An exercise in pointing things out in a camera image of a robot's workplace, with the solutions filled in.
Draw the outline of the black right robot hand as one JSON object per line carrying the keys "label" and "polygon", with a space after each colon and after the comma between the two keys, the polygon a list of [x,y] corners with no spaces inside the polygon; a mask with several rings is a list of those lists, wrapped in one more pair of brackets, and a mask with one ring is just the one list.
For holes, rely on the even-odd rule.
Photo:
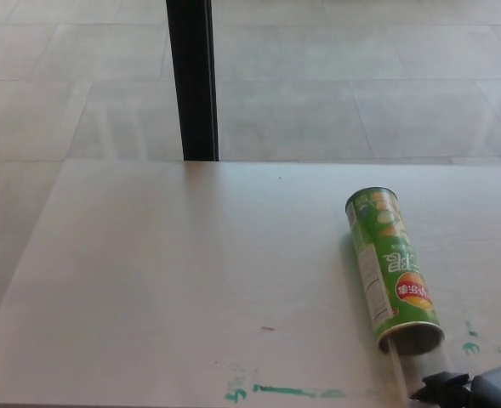
{"label": "black right robot hand", "polygon": [[410,400],[442,408],[470,406],[470,375],[442,371],[422,379],[424,386],[409,395]]}

